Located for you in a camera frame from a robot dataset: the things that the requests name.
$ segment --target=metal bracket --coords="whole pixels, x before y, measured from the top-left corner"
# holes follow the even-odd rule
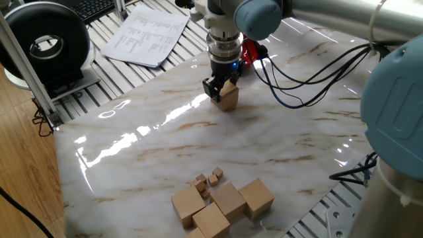
[[[347,238],[357,212],[356,208],[329,208],[326,213],[328,238]]]
[[[13,60],[13,63],[18,67],[24,80],[30,87],[32,93],[38,101],[43,111],[47,116],[57,112],[51,98],[48,96],[43,84],[35,73],[34,68],[28,61],[25,53],[23,52],[18,40],[13,34],[11,28],[7,24],[5,18],[0,13],[0,43],[3,44],[7,53]]]

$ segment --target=stack of wooden blocks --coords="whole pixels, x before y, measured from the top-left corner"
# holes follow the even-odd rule
[[[217,167],[208,177],[210,186],[218,184],[223,171]],[[206,206],[204,199],[210,198]],[[231,182],[210,193],[207,179],[201,174],[190,187],[172,196],[173,208],[183,228],[195,230],[185,238],[221,238],[229,233],[229,221],[245,213],[249,219],[270,208],[274,197],[258,178],[240,190]]]

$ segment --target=paper sheet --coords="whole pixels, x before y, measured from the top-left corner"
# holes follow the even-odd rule
[[[120,61],[157,67],[178,42],[188,19],[138,5],[101,54]]]

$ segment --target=wooden cube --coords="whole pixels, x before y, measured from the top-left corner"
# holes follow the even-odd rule
[[[198,175],[197,180],[201,180],[204,184],[207,184],[207,178],[203,174]]]
[[[197,182],[197,180],[194,180],[192,182],[190,182],[190,186],[195,186],[194,183]]]
[[[269,209],[275,199],[259,178],[245,185],[239,194],[247,202],[245,214],[250,219]]]
[[[223,170],[221,170],[219,167],[216,167],[216,169],[213,170],[213,174],[217,176],[217,179],[221,179],[223,177]]]
[[[216,102],[211,99],[211,102],[215,104],[221,111],[225,112],[231,107],[238,103],[239,89],[237,86],[232,84],[229,80],[225,82],[222,90],[220,90],[220,100]]]
[[[205,238],[203,233],[200,231],[200,228],[196,228],[191,231],[185,238]]]
[[[173,195],[171,199],[173,208],[181,220],[183,228],[192,225],[192,216],[206,207],[195,186],[190,186],[182,192]]]
[[[221,238],[229,233],[229,221],[212,203],[192,216],[194,226],[200,228],[205,238]]]
[[[201,193],[200,193],[201,197],[203,199],[207,199],[210,197],[210,190],[208,188],[205,188]]]
[[[216,186],[219,183],[219,180],[217,179],[216,175],[210,175],[209,176],[209,184],[210,186]]]
[[[247,204],[232,182],[210,194],[210,203],[212,202],[216,203],[228,221],[241,215]]]
[[[196,180],[194,186],[197,188],[198,192],[203,191],[206,188],[206,185],[201,180]]]

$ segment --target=keyboard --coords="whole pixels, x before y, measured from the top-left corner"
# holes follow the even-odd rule
[[[102,15],[114,10],[113,0],[85,0],[71,7],[85,24],[93,22]]]

